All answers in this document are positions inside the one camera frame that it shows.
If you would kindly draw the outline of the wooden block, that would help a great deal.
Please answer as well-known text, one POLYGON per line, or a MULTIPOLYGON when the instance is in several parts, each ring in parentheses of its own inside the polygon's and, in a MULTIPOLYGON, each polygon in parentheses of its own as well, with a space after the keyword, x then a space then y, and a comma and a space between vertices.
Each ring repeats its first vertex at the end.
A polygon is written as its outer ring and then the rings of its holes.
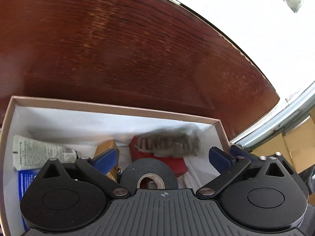
POLYGON ((119 149, 114 140, 108 140, 99 144, 95 150, 94 168, 98 169, 110 179, 117 181, 119 149))

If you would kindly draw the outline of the black electrical tape roll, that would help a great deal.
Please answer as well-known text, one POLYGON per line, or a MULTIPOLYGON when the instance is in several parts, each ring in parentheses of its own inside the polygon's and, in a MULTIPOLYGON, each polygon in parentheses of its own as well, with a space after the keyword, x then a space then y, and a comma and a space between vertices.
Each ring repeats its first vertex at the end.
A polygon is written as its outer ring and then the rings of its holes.
POLYGON ((178 182, 175 173, 164 162, 143 158, 132 162, 121 174, 120 184, 130 192, 138 189, 175 190, 178 182))

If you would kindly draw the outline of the brown cardboard storage box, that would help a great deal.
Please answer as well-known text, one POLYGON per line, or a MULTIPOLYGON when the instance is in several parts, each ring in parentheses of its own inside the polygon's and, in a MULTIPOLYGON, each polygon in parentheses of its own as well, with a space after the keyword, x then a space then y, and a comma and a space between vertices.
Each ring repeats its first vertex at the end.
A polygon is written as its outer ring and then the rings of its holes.
POLYGON ((195 128, 203 158, 216 146, 229 151, 220 120, 190 114, 79 101, 12 96, 1 127, 1 227, 5 235, 22 235, 18 175, 13 169, 13 138, 21 135, 93 156, 96 147, 114 140, 125 151, 138 134, 162 128, 195 128))

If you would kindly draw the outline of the small red box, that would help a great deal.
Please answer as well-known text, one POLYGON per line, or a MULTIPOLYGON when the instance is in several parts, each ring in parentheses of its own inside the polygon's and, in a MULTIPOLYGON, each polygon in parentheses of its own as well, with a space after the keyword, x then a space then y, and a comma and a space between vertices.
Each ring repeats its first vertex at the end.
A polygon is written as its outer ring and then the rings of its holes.
POLYGON ((144 153, 139 151, 138 148, 136 147, 137 138, 138 136, 135 135, 129 144, 132 162, 143 158, 154 158, 160 160, 172 169, 176 177, 180 177, 188 171, 183 158, 157 157, 151 153, 144 153))

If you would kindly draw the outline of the cardboard cartons beside bed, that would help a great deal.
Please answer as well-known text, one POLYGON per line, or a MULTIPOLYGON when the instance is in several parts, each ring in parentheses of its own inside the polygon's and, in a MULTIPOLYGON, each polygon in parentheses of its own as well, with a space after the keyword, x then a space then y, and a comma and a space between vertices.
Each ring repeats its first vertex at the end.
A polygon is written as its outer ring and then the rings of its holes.
POLYGON ((256 156, 280 152, 303 181, 314 187, 314 109, 303 122, 287 133, 279 133, 268 142, 253 149, 256 156))

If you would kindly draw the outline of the white ointment tube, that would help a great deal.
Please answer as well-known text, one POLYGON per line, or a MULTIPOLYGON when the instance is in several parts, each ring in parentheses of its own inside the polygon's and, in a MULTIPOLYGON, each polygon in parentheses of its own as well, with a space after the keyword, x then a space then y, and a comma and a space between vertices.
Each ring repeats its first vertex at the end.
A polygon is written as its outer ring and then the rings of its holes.
POLYGON ((13 137, 13 167, 16 171, 39 169, 50 158, 62 164, 77 160, 75 150, 53 143, 41 142, 20 135, 13 137))

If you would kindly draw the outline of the dark red wooden headboard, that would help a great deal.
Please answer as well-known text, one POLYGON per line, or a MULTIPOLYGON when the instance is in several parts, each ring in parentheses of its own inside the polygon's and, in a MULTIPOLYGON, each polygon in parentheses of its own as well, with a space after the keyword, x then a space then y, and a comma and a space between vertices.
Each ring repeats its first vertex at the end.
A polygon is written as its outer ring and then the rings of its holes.
POLYGON ((1 0, 1 114, 14 95, 216 118, 228 138, 279 102, 240 47, 169 0, 1 0))

